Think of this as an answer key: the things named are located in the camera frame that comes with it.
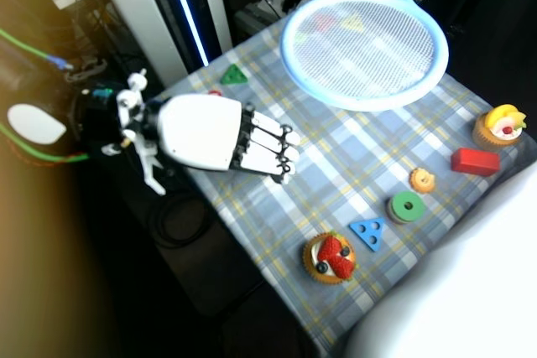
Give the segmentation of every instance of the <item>blue triangle block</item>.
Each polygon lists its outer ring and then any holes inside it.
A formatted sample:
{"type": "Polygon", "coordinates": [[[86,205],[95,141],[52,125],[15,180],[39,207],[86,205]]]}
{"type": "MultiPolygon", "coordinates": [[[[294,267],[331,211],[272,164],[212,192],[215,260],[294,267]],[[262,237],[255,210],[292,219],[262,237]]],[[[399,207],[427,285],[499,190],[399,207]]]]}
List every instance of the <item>blue triangle block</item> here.
{"type": "Polygon", "coordinates": [[[373,252],[378,251],[380,242],[383,239],[384,218],[373,218],[372,220],[357,221],[349,224],[351,230],[367,245],[373,252]]]}

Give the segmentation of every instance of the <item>tablecloth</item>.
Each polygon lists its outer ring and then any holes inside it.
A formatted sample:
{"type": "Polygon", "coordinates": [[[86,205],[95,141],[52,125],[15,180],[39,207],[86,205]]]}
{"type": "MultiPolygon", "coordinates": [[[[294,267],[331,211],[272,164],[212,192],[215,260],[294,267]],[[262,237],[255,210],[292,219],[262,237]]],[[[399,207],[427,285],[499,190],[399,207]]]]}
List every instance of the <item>tablecloth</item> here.
{"type": "MultiPolygon", "coordinates": [[[[279,22],[198,70],[160,97],[219,88],[224,96],[252,102],[303,136],[297,173],[288,184],[238,171],[192,169],[192,178],[324,355],[395,283],[452,228],[500,177],[460,174],[451,155],[475,148],[472,126],[490,106],[445,75],[430,94],[385,112],[350,112],[306,95],[288,77],[279,53],[279,22]],[[231,63],[248,83],[222,86],[231,63]],[[386,216],[386,201],[410,189],[409,173],[436,175],[436,190],[418,222],[387,221],[372,252],[348,228],[354,221],[386,216]],[[335,230],[353,244],[359,268],[351,281],[317,283],[301,261],[305,243],[335,230]]],[[[537,147],[524,137],[501,153],[502,172],[533,160],[537,147]]]]}

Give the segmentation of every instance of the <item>red block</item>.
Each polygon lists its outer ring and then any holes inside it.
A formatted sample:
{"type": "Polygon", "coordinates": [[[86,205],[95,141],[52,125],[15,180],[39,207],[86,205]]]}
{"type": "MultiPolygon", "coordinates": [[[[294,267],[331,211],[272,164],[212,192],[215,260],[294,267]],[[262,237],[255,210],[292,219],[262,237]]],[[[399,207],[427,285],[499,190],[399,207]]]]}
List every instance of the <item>red block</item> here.
{"type": "Polygon", "coordinates": [[[465,174],[490,176],[500,170],[500,156],[488,151],[459,148],[451,155],[451,169],[465,174]]]}

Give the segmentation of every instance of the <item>blueberry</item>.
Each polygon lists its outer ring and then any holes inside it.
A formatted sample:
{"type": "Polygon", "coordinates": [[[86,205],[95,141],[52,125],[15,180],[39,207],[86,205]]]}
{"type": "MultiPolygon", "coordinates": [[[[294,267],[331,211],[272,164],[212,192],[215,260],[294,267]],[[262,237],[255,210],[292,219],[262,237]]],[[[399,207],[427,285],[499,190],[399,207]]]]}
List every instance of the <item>blueberry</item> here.
{"type": "Polygon", "coordinates": [[[323,274],[323,273],[328,271],[328,265],[326,263],[324,263],[324,262],[318,262],[317,265],[315,266],[315,268],[321,274],[323,274]]]}

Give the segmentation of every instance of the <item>racket mesh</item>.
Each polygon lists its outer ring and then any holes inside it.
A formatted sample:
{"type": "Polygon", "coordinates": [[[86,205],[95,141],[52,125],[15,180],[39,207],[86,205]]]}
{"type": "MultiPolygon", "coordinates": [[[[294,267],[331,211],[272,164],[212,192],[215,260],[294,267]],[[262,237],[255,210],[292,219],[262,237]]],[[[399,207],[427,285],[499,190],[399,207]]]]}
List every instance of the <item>racket mesh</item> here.
{"type": "Polygon", "coordinates": [[[329,93],[376,98],[421,80],[433,61],[429,31],[389,5],[340,2],[315,10],[294,35],[301,74],[329,93]]]}

